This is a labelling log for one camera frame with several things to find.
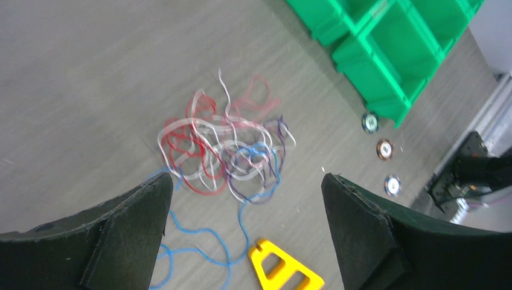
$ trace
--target poker chip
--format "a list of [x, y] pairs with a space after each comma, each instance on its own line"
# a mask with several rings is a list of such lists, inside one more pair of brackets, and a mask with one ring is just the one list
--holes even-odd
[[368, 134], [373, 134], [379, 130], [379, 118], [373, 112], [363, 114], [361, 119], [363, 130]]
[[384, 190], [386, 194], [392, 197], [397, 197], [402, 192], [402, 182], [396, 175], [389, 175], [384, 182]]
[[393, 157], [393, 152], [394, 148], [393, 143], [391, 143], [391, 141], [389, 141], [388, 139], [379, 140], [379, 142], [377, 143], [377, 156], [382, 161], [390, 160], [391, 157]]

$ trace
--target white wire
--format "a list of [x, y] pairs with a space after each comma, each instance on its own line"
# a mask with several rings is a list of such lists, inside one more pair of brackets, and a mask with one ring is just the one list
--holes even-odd
[[[251, 122], [247, 119], [244, 119], [242, 117], [235, 117], [229, 114], [229, 110], [231, 108], [231, 96], [229, 94], [229, 91], [224, 84], [224, 81], [222, 80], [222, 73], [219, 70], [219, 82], [221, 83], [222, 87], [224, 88], [224, 92], [226, 93], [226, 97], [228, 99], [228, 104], [226, 105], [224, 116], [219, 115], [212, 115], [211, 120], [212, 121], [220, 121], [222, 123], [226, 123], [225, 125], [216, 125], [212, 124], [208, 121], [205, 121], [200, 118], [194, 118], [194, 112], [196, 111], [196, 106], [201, 98], [201, 96], [205, 95], [205, 92], [203, 89], [198, 90], [193, 97], [192, 104], [191, 104], [191, 112], [192, 116], [191, 118], [183, 118], [181, 120], [174, 121], [168, 125], [165, 126], [157, 135], [157, 142], [158, 147], [160, 148], [160, 151], [162, 153], [162, 156], [164, 157], [165, 165], [167, 166], [170, 173], [176, 175], [178, 178], [181, 178], [181, 173], [175, 171], [175, 169], [171, 166], [169, 162], [169, 158], [167, 154], [165, 153], [165, 150], [162, 146], [162, 141], [164, 137], [169, 134], [170, 132], [173, 132], [174, 130], [182, 127], [182, 126], [189, 126], [192, 128], [195, 138], [200, 138], [201, 142], [206, 144], [208, 146], [208, 150], [206, 150], [205, 154], [202, 157], [201, 164], [208, 165], [207, 168], [201, 168], [204, 166], [200, 166], [198, 170], [192, 174], [184, 175], [183, 178], [186, 180], [194, 180], [199, 179], [201, 183], [209, 190], [209, 191], [216, 191], [218, 189], [217, 182], [214, 178], [209, 178], [211, 182], [213, 183], [212, 187], [208, 185], [206, 180], [204, 179], [204, 176], [206, 175], [206, 171], [211, 172], [211, 176], [215, 175], [215, 171], [219, 169], [221, 166], [221, 161], [217, 158], [217, 156], [221, 156], [223, 150], [227, 150], [228, 152], [234, 152], [230, 153], [230, 159], [229, 163], [232, 166], [232, 172], [228, 172], [227, 174], [230, 175], [230, 177], [239, 180], [239, 181], [247, 181], [250, 180], [257, 175], [260, 175], [262, 180], [262, 186], [258, 194], [261, 194], [264, 192], [264, 174], [261, 171], [263, 167], [267, 166], [269, 162], [272, 161], [274, 158], [274, 155], [271, 154], [272, 151], [277, 152], [279, 150], [284, 150], [285, 147], [287, 150], [294, 149], [296, 147], [296, 140], [291, 134], [290, 130], [288, 130], [287, 126], [279, 122], [278, 120], [269, 121], [267, 123], [257, 124], [254, 122]], [[287, 146], [285, 144], [276, 144], [274, 146], [272, 142], [272, 136], [270, 132], [268, 131], [267, 127], [272, 126], [280, 126], [282, 130], [286, 132], [286, 136], [290, 137], [292, 139], [293, 144], [291, 146]], [[251, 154], [248, 154], [246, 152], [242, 152], [241, 148], [251, 148], [251, 146], [247, 145], [246, 143], [239, 141], [237, 136], [237, 130], [243, 130], [243, 131], [256, 131], [258, 132], [263, 141], [261, 141], [261, 146], [264, 148], [267, 152], [267, 156], [263, 156], [263, 160], [253, 163], [251, 160]], [[224, 139], [221, 141], [219, 136], [227, 136], [229, 134], [233, 134], [233, 139]], [[214, 137], [216, 144], [211, 144], [208, 136]], [[192, 133], [190, 134], [191, 140], [193, 140], [194, 135]], [[194, 141], [191, 142], [190, 148], [187, 150], [186, 153], [183, 153], [181, 156], [176, 158], [175, 164], [177, 166], [181, 166], [183, 162], [185, 162], [189, 157], [190, 154], [195, 152], [196, 145], [194, 144]], [[243, 169], [239, 167], [235, 162], [236, 160], [243, 159], [247, 162], [248, 165], [251, 166], [249, 170]], [[239, 196], [232, 188], [232, 185], [230, 182], [228, 182], [228, 188], [233, 197], [235, 197], [240, 202], [246, 202], [245, 198], [242, 198]]]

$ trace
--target blue poker chip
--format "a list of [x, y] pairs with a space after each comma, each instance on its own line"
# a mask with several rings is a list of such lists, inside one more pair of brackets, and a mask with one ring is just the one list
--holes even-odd
[[364, 113], [361, 118], [361, 123], [363, 125], [363, 130], [368, 134], [373, 134], [373, 132], [377, 132], [379, 130], [379, 117], [373, 112]]
[[384, 191], [393, 198], [402, 193], [402, 182], [396, 175], [389, 175], [384, 182]]

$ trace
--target yellow plastic piece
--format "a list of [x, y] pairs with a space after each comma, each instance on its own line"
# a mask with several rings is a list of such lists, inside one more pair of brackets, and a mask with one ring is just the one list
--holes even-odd
[[[266, 275], [263, 269], [263, 261], [270, 254], [275, 254], [281, 260], [270, 274]], [[286, 254], [268, 240], [259, 240], [257, 246], [253, 246], [249, 250], [248, 256], [251, 259], [252, 266], [256, 270], [256, 275], [260, 280], [263, 290], [281, 289], [296, 272], [301, 272], [305, 276], [302, 283], [297, 287], [297, 290], [319, 290], [322, 289], [325, 284], [320, 276], [306, 268], [306, 266]]]

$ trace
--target red wire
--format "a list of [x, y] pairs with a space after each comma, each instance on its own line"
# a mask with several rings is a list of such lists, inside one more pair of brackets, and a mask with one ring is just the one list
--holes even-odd
[[[256, 103], [254, 103], [253, 101], [251, 101], [250, 99], [248, 99], [248, 96], [252, 92], [252, 87], [254, 85], [255, 80], [259, 80], [259, 81], [263, 82], [265, 84], [265, 86], [267, 87], [267, 89], [269, 90], [269, 96], [268, 96], [267, 100], [262, 105], [258, 105]], [[194, 99], [190, 100], [187, 103], [187, 108], [185, 111], [186, 118], [189, 118], [190, 112], [192, 113], [192, 118], [200, 118], [201, 120], [212, 120], [213, 119], [212, 116], [217, 114], [217, 104], [215, 103], [213, 98], [211, 98], [210, 96], [202, 93], [196, 101], [196, 107], [195, 107], [194, 111], [191, 110], [193, 102], [194, 102]], [[256, 123], [261, 118], [263, 118], [268, 112], [270, 112], [274, 107], [276, 107], [279, 104], [279, 102], [280, 102], [280, 100], [272, 99], [272, 91], [270, 90], [270, 86], [268, 85], [267, 81], [265, 81], [265, 79], [263, 79], [260, 76], [254, 75], [251, 78], [251, 83], [249, 84], [249, 87], [247, 88], [247, 91], [244, 93], [243, 97], [232, 102], [231, 107], [236, 111], [236, 114], [234, 116], [239, 117], [239, 118], [241, 118], [241, 114], [240, 114], [241, 109], [245, 109], [245, 110], [249, 110], [249, 111], [260, 111], [261, 114], [258, 116], [258, 118], [256, 120], [253, 121]], [[202, 115], [201, 117], [197, 117], [197, 114], [199, 114], [199, 113], [203, 114], [205, 112], [207, 114]], [[224, 118], [224, 120], [222, 120], [222, 124], [224, 124], [224, 125], [228, 124], [225, 118]], [[178, 121], [178, 119], [170, 118], [169, 120], [167, 120], [165, 122], [165, 126], [168, 126], [169, 124], [171, 124], [175, 121]], [[232, 123], [233, 123], [233, 126], [235, 126], [235, 127], [248, 127], [248, 125], [245, 125], [242, 122], [232, 122]], [[213, 150], [213, 148], [209, 144], [204, 142], [203, 139], [199, 138], [195, 134], [194, 125], [195, 124], [186, 124], [183, 126], [179, 126], [178, 128], [165, 134], [164, 138], [166, 140], [167, 145], [169, 146], [169, 150], [168, 150], [169, 160], [172, 163], [173, 167], [177, 168], [175, 159], [172, 156], [173, 151], [177, 151], [181, 154], [185, 154], [187, 156], [187, 159], [188, 158], [201, 158], [201, 167], [202, 167], [203, 172], [206, 174], [206, 176], [209, 179], [217, 180], [217, 179], [223, 177], [223, 173], [225, 171], [225, 165], [222, 162], [220, 156], [215, 152], [215, 150]], [[186, 141], [189, 141], [190, 143], [193, 143], [194, 145], [196, 145], [199, 148], [199, 152], [189, 152], [190, 148], [188, 150], [181, 149], [180, 145], [184, 144]], [[222, 141], [222, 143], [224, 145], [225, 145], [225, 141], [226, 141], [226, 136], [224, 135], [223, 141]], [[205, 165], [206, 150], [209, 150], [215, 156], [215, 158], [217, 158], [218, 162], [220, 162], [220, 166], [221, 166], [220, 172], [215, 175], [210, 174], [207, 170], [207, 166]], [[230, 150], [228, 150], [228, 152], [231, 156], [233, 156], [233, 153], [230, 152]], [[206, 191], [202, 191], [202, 190], [195, 188], [193, 185], [190, 184], [190, 182], [186, 178], [183, 178], [183, 180], [186, 183], [186, 185], [189, 186], [189, 188], [192, 189], [194, 192], [201, 194], [201, 195], [205, 195], [205, 196], [218, 195], [227, 186], [226, 179], [223, 179], [223, 182], [222, 182], [222, 185], [220, 186], [220, 188], [218, 188], [217, 190], [215, 190], [213, 192], [211, 192], [211, 191], [206, 192]]]

